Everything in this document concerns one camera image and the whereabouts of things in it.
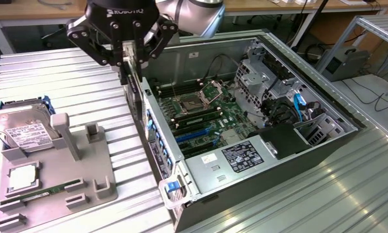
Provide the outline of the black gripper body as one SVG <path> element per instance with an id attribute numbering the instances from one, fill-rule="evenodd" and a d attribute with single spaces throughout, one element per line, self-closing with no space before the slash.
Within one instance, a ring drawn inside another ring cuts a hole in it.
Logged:
<path id="1" fill-rule="evenodd" d="M 106 39 L 118 33 L 128 41 L 145 37 L 158 19 L 158 9 L 153 0 L 89 0 L 85 17 Z"/>

